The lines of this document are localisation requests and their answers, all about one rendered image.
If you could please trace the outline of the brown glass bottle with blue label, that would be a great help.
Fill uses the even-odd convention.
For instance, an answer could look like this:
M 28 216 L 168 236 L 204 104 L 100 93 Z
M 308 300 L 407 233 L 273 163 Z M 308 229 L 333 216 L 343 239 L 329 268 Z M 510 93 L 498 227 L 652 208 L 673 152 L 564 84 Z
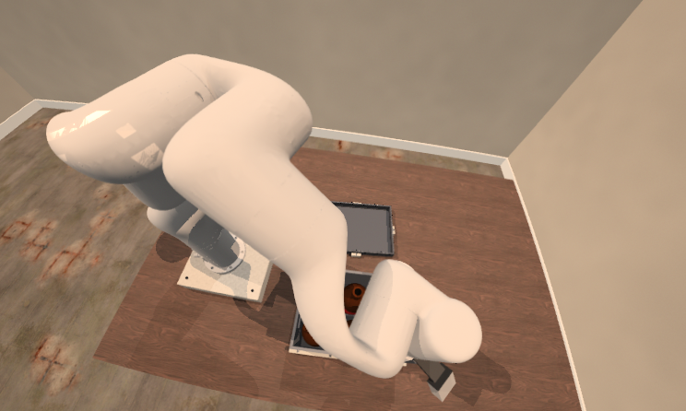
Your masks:
M 303 324 L 302 326 L 302 337 L 304 341 L 310 345 L 310 346 L 319 346 L 312 338 L 312 336 L 308 333 L 305 325 Z

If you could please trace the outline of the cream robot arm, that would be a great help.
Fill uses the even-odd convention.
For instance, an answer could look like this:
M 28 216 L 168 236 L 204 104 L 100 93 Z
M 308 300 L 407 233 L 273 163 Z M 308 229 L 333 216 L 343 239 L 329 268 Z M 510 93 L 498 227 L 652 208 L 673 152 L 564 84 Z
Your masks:
M 236 269 L 246 243 L 286 272 L 302 321 L 326 352 L 383 379 L 408 354 L 443 402 L 455 377 L 442 362 L 477 354 L 479 319 L 408 264 L 387 259 L 348 327 L 347 221 L 290 162 L 312 129 L 305 100 L 280 78 L 186 54 L 54 116 L 46 135 L 74 170 L 125 183 L 149 221 L 203 255 L 210 271 Z

